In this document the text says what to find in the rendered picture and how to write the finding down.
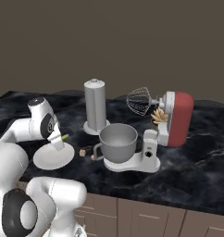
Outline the yellow banana bunch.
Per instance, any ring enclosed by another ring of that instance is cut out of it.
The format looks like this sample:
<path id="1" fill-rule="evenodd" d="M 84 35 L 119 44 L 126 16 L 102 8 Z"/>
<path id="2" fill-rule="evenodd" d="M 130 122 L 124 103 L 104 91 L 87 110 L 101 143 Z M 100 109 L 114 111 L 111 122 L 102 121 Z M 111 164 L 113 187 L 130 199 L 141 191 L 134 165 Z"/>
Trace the yellow banana bunch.
<path id="1" fill-rule="evenodd" d="M 151 114 L 152 121 L 155 125 L 158 125 L 162 122 L 168 121 L 168 114 L 164 112 L 163 109 L 158 107 L 152 114 Z"/>

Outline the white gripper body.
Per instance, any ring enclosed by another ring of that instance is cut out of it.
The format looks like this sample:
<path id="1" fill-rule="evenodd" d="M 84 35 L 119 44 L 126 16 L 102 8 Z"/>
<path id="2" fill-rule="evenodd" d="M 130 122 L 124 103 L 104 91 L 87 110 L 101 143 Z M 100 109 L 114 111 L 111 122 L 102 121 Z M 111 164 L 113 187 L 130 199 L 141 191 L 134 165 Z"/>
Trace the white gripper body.
<path id="1" fill-rule="evenodd" d="M 65 147 L 58 124 L 55 125 L 53 132 L 47 140 L 56 150 L 61 150 Z"/>

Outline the grey mixer bowl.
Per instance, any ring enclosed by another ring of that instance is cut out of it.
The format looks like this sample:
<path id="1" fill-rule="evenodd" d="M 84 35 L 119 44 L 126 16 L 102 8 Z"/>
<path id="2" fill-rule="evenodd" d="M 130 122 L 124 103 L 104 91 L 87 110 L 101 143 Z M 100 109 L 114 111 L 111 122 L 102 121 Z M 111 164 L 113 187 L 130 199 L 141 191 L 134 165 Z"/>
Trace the grey mixer bowl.
<path id="1" fill-rule="evenodd" d="M 130 125 L 114 123 L 105 126 L 99 133 L 100 143 L 93 147 L 93 158 L 99 159 L 97 149 L 103 157 L 115 164 L 127 162 L 135 154 L 138 132 Z"/>

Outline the red and white stand mixer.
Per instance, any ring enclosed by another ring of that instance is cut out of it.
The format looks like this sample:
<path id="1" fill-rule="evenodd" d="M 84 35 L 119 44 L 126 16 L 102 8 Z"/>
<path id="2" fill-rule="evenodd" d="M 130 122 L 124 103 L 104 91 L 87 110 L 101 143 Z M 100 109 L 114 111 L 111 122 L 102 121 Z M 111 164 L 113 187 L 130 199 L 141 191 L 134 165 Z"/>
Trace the red and white stand mixer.
<path id="1" fill-rule="evenodd" d="M 186 141 L 193 113 L 193 98 L 184 92 L 166 92 L 159 107 L 168 114 L 168 121 L 158 124 L 157 130 L 146 130 L 143 134 L 143 149 L 127 162 L 112 163 L 104 158 L 105 166 L 116 172 L 136 170 L 155 173 L 160 168 L 157 146 L 179 147 Z"/>

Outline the white round plate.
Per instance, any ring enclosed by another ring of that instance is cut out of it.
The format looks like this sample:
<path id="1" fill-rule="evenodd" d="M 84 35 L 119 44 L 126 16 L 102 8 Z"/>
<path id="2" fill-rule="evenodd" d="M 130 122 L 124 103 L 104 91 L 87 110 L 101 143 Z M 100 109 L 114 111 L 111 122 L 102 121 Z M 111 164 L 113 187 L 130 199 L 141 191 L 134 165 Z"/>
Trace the white round plate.
<path id="1" fill-rule="evenodd" d="M 75 150 L 68 143 L 64 143 L 64 147 L 60 150 L 56 150 L 51 143 L 48 143 L 35 152 L 33 163 L 43 170 L 55 170 L 65 167 L 72 161 L 74 155 Z"/>

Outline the brown cupboard door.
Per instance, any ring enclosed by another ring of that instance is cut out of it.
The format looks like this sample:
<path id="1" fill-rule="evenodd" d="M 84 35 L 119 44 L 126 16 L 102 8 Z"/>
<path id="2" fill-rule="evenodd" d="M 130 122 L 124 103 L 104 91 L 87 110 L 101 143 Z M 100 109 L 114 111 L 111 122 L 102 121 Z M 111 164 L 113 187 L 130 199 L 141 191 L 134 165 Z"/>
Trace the brown cupboard door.
<path id="1" fill-rule="evenodd" d="M 88 237 L 118 237 L 118 218 L 76 210 L 76 220 L 85 226 Z"/>
<path id="2" fill-rule="evenodd" d="M 118 199 L 118 237 L 179 237 L 184 217 L 184 209 Z"/>
<path id="3" fill-rule="evenodd" d="M 206 237 L 209 227 L 224 229 L 224 216 L 188 210 L 179 237 Z"/>

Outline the brown drawer front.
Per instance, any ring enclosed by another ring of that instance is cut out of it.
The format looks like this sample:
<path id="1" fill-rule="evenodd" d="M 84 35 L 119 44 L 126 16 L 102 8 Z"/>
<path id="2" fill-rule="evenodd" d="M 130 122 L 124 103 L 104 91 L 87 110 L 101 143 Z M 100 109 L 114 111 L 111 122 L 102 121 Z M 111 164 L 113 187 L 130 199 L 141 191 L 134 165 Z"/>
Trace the brown drawer front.
<path id="1" fill-rule="evenodd" d="M 86 201 L 82 207 L 92 210 L 96 214 L 116 217 L 118 215 L 117 203 L 118 199 L 115 197 L 88 193 Z"/>

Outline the grey paper towel holder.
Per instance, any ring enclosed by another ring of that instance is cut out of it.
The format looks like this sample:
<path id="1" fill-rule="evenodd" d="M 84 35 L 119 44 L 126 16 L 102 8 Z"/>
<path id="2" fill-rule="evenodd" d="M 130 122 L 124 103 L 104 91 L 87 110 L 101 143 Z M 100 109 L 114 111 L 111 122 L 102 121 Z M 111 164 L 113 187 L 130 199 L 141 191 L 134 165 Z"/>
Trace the grey paper towel holder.
<path id="1" fill-rule="evenodd" d="M 106 84 L 98 79 L 85 82 L 84 96 L 87 120 L 83 129 L 88 134 L 98 135 L 101 129 L 109 125 L 106 119 Z"/>

